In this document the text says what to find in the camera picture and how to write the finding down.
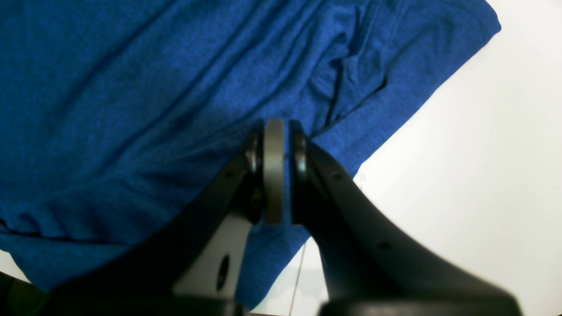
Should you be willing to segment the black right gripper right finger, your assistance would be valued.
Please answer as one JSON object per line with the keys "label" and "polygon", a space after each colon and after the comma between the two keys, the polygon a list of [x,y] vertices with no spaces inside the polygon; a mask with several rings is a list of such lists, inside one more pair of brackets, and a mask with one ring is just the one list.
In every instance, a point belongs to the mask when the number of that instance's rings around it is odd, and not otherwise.
{"label": "black right gripper right finger", "polygon": [[329,301],[320,316],[519,316],[498,288],[400,230],[329,153],[290,122],[292,221],[315,240]]}

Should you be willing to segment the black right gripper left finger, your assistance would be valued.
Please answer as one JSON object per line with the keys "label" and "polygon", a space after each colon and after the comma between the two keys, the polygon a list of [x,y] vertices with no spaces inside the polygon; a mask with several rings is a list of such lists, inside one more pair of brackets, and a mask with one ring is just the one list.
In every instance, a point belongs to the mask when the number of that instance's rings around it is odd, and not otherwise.
{"label": "black right gripper left finger", "polygon": [[54,290],[44,316],[246,316],[234,299],[251,228],[283,222],[284,124],[260,120],[172,222]]}

